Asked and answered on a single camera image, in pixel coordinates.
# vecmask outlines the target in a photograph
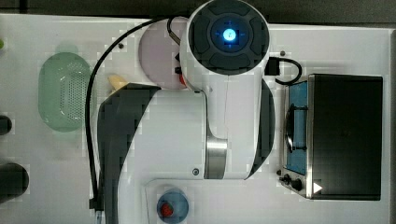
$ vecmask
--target white tabletop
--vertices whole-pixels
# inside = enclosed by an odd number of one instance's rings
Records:
[[[93,223],[89,210],[91,180],[82,130],[57,133],[40,118],[38,74],[48,57],[78,47],[91,67],[127,29],[145,20],[0,15],[0,113],[13,120],[0,136],[0,162],[24,166],[30,185],[21,197],[0,204],[0,223]],[[229,181],[172,181],[193,192],[192,223],[389,223],[390,178],[390,33],[387,29],[270,25],[273,54],[281,50],[300,62],[304,74],[381,75],[384,78],[382,192],[379,202],[308,201],[276,181],[280,150],[275,144],[253,178]],[[124,76],[149,83],[135,57],[141,30],[109,55],[98,73],[98,104],[110,92],[106,77]],[[292,73],[285,68],[285,73]],[[273,87],[275,98],[279,91]],[[164,183],[148,186],[157,190]]]

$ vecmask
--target black object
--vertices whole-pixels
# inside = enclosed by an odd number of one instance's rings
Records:
[[[168,19],[168,18],[156,18],[151,21],[143,22],[142,24],[134,27],[133,29],[127,31],[125,34],[121,35],[116,41],[114,41],[110,45],[110,47],[108,47],[108,49],[100,57],[99,61],[96,63],[95,67],[92,70],[90,82],[88,83],[88,87],[87,87],[87,96],[85,99],[85,134],[87,136],[87,150],[88,150],[88,157],[90,160],[91,183],[92,183],[92,191],[93,191],[93,197],[92,197],[92,199],[90,199],[90,208],[93,208],[95,211],[103,211],[104,205],[103,205],[103,200],[98,198],[99,193],[98,193],[96,170],[95,170],[94,157],[93,157],[93,144],[92,144],[92,133],[91,133],[91,107],[90,107],[93,82],[95,81],[96,74],[97,74],[102,62],[105,60],[107,55],[111,52],[111,50],[113,50],[124,38],[126,38],[128,35],[132,34],[133,32],[135,32],[145,26],[148,26],[154,22],[161,21],[164,19]]]
[[[265,66],[264,74],[266,76],[279,76],[280,75],[280,60],[275,57],[270,57]]]
[[[290,81],[286,81],[286,82],[276,79],[277,84],[284,85],[284,86],[290,86],[300,79],[301,75],[303,74],[303,68],[296,61],[294,61],[292,59],[287,59],[287,58],[270,57],[268,59],[267,65],[265,66],[264,74],[266,76],[279,76],[280,75],[280,68],[279,68],[280,62],[292,63],[292,64],[296,65],[298,68],[298,74],[294,79],[292,79]]]
[[[181,67],[176,67],[175,73],[181,75],[182,74]]]
[[[0,135],[9,133],[12,129],[12,121],[9,117],[0,115]]]
[[[102,172],[97,202],[106,202],[106,223],[118,223],[118,185],[122,165],[145,110],[160,89],[130,83],[113,93],[99,108],[97,139]]]
[[[303,189],[303,183],[301,182],[301,179],[299,179],[299,178],[297,178],[295,180],[291,180],[290,184],[291,184],[291,187],[297,191],[300,191]]]
[[[225,41],[227,29],[236,32],[234,41]],[[212,72],[231,76],[251,70],[269,48],[265,20],[251,6],[235,0],[208,3],[191,21],[188,31],[191,52]]]
[[[262,80],[262,100],[260,103],[259,138],[256,155],[247,178],[251,177],[262,166],[270,154],[275,137],[274,98],[264,80]]]
[[[280,181],[283,181],[286,185],[290,184],[291,178],[289,175],[284,175],[283,177],[279,178]]]
[[[16,164],[0,165],[0,203],[21,196],[29,186],[29,175]]]

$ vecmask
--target green colander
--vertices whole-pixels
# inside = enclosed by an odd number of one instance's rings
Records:
[[[75,53],[57,53],[44,62],[38,79],[38,112],[51,129],[65,133],[82,126],[90,75],[90,66]],[[90,105],[92,112],[95,97]]]

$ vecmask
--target small screw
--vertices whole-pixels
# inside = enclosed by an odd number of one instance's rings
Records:
[[[194,168],[194,169],[192,170],[192,174],[193,174],[193,175],[198,175],[198,174],[199,174],[199,170],[198,170],[197,168]]]

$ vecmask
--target metal band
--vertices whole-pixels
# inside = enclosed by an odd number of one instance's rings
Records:
[[[225,172],[227,160],[227,139],[213,136],[207,129],[205,179],[222,179]]]

